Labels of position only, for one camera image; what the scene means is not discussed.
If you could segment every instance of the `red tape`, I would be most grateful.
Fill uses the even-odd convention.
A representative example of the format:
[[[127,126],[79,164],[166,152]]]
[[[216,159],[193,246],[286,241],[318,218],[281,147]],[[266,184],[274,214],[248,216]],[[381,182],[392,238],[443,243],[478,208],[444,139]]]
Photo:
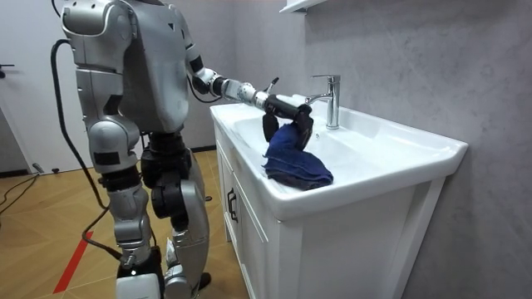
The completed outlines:
[[[92,238],[93,232],[88,232],[86,236],[88,238]],[[83,239],[77,244],[77,248],[72,254],[72,257],[70,259],[70,262],[68,262],[68,265],[66,265],[65,271],[63,272],[63,275],[59,279],[59,282],[56,285],[56,289],[53,290],[52,294],[56,294],[58,292],[64,292],[68,284],[70,283],[70,280],[74,276],[74,272],[77,269],[77,266],[79,265],[81,258],[83,257],[83,253],[86,250],[86,246],[88,245],[87,242],[85,242]]]

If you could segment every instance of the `chrome faucet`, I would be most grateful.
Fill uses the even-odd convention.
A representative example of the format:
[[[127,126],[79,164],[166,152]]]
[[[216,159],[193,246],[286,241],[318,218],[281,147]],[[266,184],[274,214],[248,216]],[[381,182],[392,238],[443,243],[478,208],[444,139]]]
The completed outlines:
[[[305,104],[311,105],[316,100],[323,100],[328,103],[327,108],[327,129],[336,130],[340,127],[338,124],[338,115],[340,112],[340,76],[339,75],[320,75],[316,77],[327,77],[328,92],[322,95],[308,96],[305,98]]]

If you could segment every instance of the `humanoid robot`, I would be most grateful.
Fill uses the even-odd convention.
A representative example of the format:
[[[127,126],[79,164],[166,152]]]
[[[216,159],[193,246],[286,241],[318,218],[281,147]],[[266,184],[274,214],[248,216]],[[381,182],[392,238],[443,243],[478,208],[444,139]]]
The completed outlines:
[[[298,147],[311,134],[311,109],[290,97],[258,91],[204,67],[181,12],[158,0],[69,0],[62,27],[77,65],[76,79],[94,168],[106,188],[121,249],[118,299],[188,299],[209,282],[204,184],[180,131],[189,111],[188,76],[199,93],[266,112],[267,140],[276,117],[294,120]],[[132,151],[141,132],[150,143],[141,176]],[[158,247],[150,245],[148,193],[159,218],[169,218],[166,274]]]

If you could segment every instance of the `blue cloth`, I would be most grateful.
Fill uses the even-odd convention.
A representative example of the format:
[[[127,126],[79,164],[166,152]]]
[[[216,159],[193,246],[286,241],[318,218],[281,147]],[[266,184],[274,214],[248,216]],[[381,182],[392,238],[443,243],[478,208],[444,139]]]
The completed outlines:
[[[333,183],[333,174],[315,155],[298,150],[296,125],[282,126],[269,141],[264,170],[269,179],[287,186],[310,190]]]

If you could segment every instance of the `robot leg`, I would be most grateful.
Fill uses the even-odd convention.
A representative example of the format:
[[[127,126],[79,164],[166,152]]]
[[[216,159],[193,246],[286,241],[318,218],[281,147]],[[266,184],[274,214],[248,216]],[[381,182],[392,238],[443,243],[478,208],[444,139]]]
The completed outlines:
[[[170,218],[172,240],[166,251],[166,299],[190,299],[205,284],[209,220],[200,168],[179,133],[151,134],[142,156],[146,186],[158,218]]]

